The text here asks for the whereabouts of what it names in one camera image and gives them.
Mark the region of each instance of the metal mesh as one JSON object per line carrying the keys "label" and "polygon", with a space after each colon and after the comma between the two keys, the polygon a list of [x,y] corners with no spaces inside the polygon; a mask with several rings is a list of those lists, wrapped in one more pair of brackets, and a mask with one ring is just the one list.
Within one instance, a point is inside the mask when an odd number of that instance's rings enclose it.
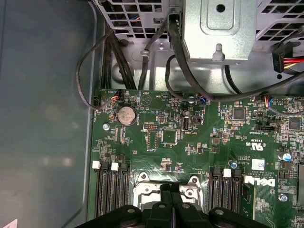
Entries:
{"label": "metal mesh", "polygon": [[169,5],[162,0],[106,0],[96,5],[121,38],[151,38],[161,26]]}
{"label": "metal mesh", "polygon": [[[119,38],[149,39],[180,0],[95,0]],[[304,0],[258,0],[255,49],[265,48],[304,26]]]}
{"label": "metal mesh", "polygon": [[258,6],[256,40],[271,44],[304,26],[304,0],[264,0]]}

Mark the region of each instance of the power cable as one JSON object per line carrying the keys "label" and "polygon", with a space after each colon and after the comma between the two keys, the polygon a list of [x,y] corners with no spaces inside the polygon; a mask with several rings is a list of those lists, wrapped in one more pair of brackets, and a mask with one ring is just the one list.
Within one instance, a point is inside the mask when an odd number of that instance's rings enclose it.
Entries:
{"label": "power cable", "polygon": [[77,67],[76,67],[76,85],[77,85],[77,90],[78,93],[82,99],[82,101],[85,103],[85,105],[88,108],[92,108],[93,110],[101,110],[104,109],[105,107],[107,107],[111,102],[112,99],[109,99],[107,101],[104,102],[104,104],[100,107],[96,107],[91,105],[85,98],[81,84],[80,84],[80,67],[82,65],[82,63],[84,62],[84,60],[93,52],[95,51],[97,48],[100,47],[100,45],[102,45],[102,43],[105,41],[105,39],[107,39],[111,34],[113,33],[113,30],[110,29],[108,32],[106,32],[106,34],[87,52],[85,53],[85,55],[79,60]]}
{"label": "power cable", "polygon": [[170,30],[170,38],[172,41],[173,50],[174,50],[176,59],[179,63],[179,66],[180,66],[186,80],[198,93],[200,93],[201,95],[203,95],[205,98],[207,98],[210,101],[229,102],[229,101],[245,99],[248,97],[260,95],[262,93],[267,93],[269,91],[279,89],[304,76],[304,71],[302,71],[302,72],[296,73],[295,75],[291,76],[290,78],[288,78],[284,81],[281,81],[279,83],[276,83],[276,84],[273,84],[273,85],[270,85],[270,86],[267,86],[267,87],[264,87],[264,88],[261,88],[258,90],[246,92],[243,94],[222,95],[222,96],[210,95],[199,85],[198,81],[195,79],[195,77],[193,76],[193,74],[191,73],[191,71],[189,69],[189,66],[187,64],[187,60],[186,60],[186,57],[185,57],[185,54],[184,54],[184,51],[182,48],[181,39],[180,39],[176,21],[174,21],[174,20],[170,21],[169,30]]}
{"label": "power cable", "polygon": [[[167,30],[167,21],[164,21],[163,25],[160,27],[160,29],[152,36],[152,38],[149,40],[148,44],[144,48],[144,50],[149,51],[152,44],[161,37],[161,35]],[[142,73],[139,78],[139,83],[138,83],[138,89],[142,90],[144,86],[144,82],[147,77],[147,72],[148,72],[148,63],[149,63],[149,57],[148,56],[143,56],[142,57]]]}
{"label": "power cable", "polygon": [[241,94],[242,92],[237,88],[236,84],[234,84],[232,80],[229,65],[225,65],[225,75],[231,89],[233,89],[233,91],[236,92],[237,94]]}

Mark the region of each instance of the gray cable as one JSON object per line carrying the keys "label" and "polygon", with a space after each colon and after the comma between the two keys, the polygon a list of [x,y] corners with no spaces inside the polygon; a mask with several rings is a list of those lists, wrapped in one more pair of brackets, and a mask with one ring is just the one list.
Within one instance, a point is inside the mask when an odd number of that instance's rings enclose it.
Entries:
{"label": "gray cable", "polygon": [[99,48],[99,46],[105,41],[105,39],[108,38],[109,35],[111,35],[113,33],[113,29],[110,29],[81,59],[80,61],[78,62],[77,64],[77,67],[76,67],[76,85],[77,85],[77,90],[78,90],[78,93],[82,99],[82,101],[85,103],[85,105],[88,107],[88,108],[92,108],[93,110],[101,110],[105,107],[107,107],[111,102],[112,100],[109,99],[107,100],[106,102],[104,102],[104,104],[100,107],[96,107],[96,106],[93,106],[91,105],[85,98],[84,96],[84,92],[82,91],[82,87],[81,87],[81,84],[80,84],[80,67],[82,65],[82,63],[84,62],[84,60],[93,52],[95,51],[97,48]]}
{"label": "gray cable", "polygon": [[218,101],[218,102],[229,102],[229,101],[236,101],[236,100],[242,100],[248,97],[252,97],[252,96],[257,96],[260,95],[262,93],[266,93],[269,91],[273,91],[276,89],[279,89],[287,84],[290,84],[293,81],[296,81],[300,78],[302,78],[304,76],[304,71],[296,73],[294,76],[291,76],[290,78],[281,81],[279,83],[261,88],[261,89],[257,89],[254,91],[250,91],[250,92],[246,92],[243,94],[233,94],[233,95],[222,95],[222,96],[218,96],[218,95],[210,95],[209,93],[206,92],[206,90],[204,90],[198,83],[198,81],[195,79],[195,77],[193,76],[193,74],[191,73],[189,66],[187,64],[187,60],[181,45],[181,38],[178,32],[178,26],[176,24],[176,21],[171,21],[170,22],[170,37],[171,37],[171,41],[172,41],[172,45],[173,45],[173,50],[176,56],[176,59],[179,63],[179,66],[185,76],[185,78],[187,79],[187,81],[189,82],[189,84],[201,95],[203,95],[205,98],[207,98],[210,101]]}
{"label": "gray cable", "polygon": [[268,107],[268,110],[270,110],[271,112],[273,112],[277,115],[287,116],[287,117],[292,117],[292,116],[297,116],[297,115],[303,115],[304,114],[304,111],[300,111],[300,112],[297,112],[297,113],[282,113],[282,112],[279,112],[276,109],[273,109],[272,107]]}
{"label": "gray cable", "polygon": [[[149,40],[148,44],[144,48],[145,50],[150,50],[152,44],[161,37],[161,35],[167,30],[167,21],[164,21],[163,25],[160,27],[160,29],[152,36],[152,38]],[[144,86],[144,82],[147,77],[147,72],[148,72],[148,63],[149,63],[149,58],[147,56],[144,56],[142,58],[142,73],[139,78],[139,83],[138,83],[138,89],[142,90]]]}

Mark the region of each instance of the chip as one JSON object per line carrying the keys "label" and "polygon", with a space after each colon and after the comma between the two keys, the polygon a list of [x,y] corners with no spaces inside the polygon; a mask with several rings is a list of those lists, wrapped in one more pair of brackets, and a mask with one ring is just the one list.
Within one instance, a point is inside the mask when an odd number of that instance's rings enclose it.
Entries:
{"label": "chip", "polygon": [[245,110],[242,108],[233,109],[233,119],[234,120],[244,120],[245,119]]}
{"label": "chip", "polygon": [[220,144],[220,139],[219,138],[212,138],[212,143],[214,145],[219,145]]}
{"label": "chip", "polygon": [[215,153],[218,153],[219,152],[219,147],[218,146],[212,146],[211,151],[215,152]]}
{"label": "chip", "polygon": [[290,130],[301,130],[301,118],[289,118],[289,129]]}

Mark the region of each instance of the ventilation holes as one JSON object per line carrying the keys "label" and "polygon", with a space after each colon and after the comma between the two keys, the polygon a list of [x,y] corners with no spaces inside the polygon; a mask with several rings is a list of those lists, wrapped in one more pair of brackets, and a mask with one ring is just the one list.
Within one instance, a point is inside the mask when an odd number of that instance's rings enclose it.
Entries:
{"label": "ventilation holes", "polygon": [[299,5],[299,6],[295,6],[293,7],[289,13],[302,13],[304,11],[304,6],[303,5]]}
{"label": "ventilation holes", "polygon": [[139,5],[141,12],[152,12],[152,5]]}
{"label": "ventilation holes", "polygon": [[154,5],[154,11],[156,13],[161,13],[162,12],[162,5]]}
{"label": "ventilation holes", "polygon": [[133,32],[143,33],[143,29],[142,28],[132,28],[132,29],[133,29]]}
{"label": "ventilation holes", "polygon": [[123,7],[121,5],[112,5],[109,1],[104,1],[100,4],[107,12],[123,12]]}
{"label": "ventilation holes", "polygon": [[163,18],[153,18],[154,24],[161,24],[162,21],[163,21]]}
{"label": "ventilation holes", "polygon": [[131,26],[132,27],[141,27],[142,23],[140,21],[131,21]]}
{"label": "ventilation holes", "polygon": [[288,24],[287,23],[277,23],[271,29],[283,29],[286,25],[288,25]]}
{"label": "ventilation holes", "polygon": [[286,13],[291,6],[277,6],[272,13]]}
{"label": "ventilation holes", "polygon": [[296,3],[298,0],[272,0],[270,4],[275,3]]}
{"label": "ventilation holes", "polygon": [[261,37],[260,39],[258,40],[261,40],[261,41],[267,41],[267,40],[270,40],[271,37]]}
{"label": "ventilation holes", "polygon": [[144,38],[144,34],[135,34],[136,38]]}
{"label": "ventilation holes", "polygon": [[128,26],[127,21],[112,21],[114,27],[125,27]]}
{"label": "ventilation holes", "polygon": [[115,34],[129,33],[129,30],[126,29],[116,29]]}
{"label": "ventilation holes", "polygon": [[124,8],[127,12],[138,12],[136,5],[125,5]]}
{"label": "ventilation holes", "polygon": [[279,30],[268,30],[264,35],[265,36],[274,36],[278,33]]}
{"label": "ventilation holes", "polygon": [[298,15],[284,15],[283,18],[296,18]]}
{"label": "ventilation holes", "polygon": [[144,31],[146,33],[155,33],[155,29],[154,28],[145,28]]}
{"label": "ventilation holes", "polygon": [[303,26],[303,23],[293,23],[286,27],[286,29],[299,29],[301,26]]}
{"label": "ventilation holes", "polygon": [[265,9],[262,11],[262,13],[269,13],[274,6],[266,6]]}
{"label": "ventilation holes", "polygon": [[138,13],[128,13],[128,18],[130,20],[137,20],[139,18],[139,14]]}
{"label": "ventilation holes", "polygon": [[303,26],[304,23],[277,23],[270,30],[262,34],[259,38],[260,41],[281,41],[282,39],[298,32],[298,29]]}
{"label": "ventilation holes", "polygon": [[123,13],[113,13],[109,14],[111,20],[126,20],[125,14]]}

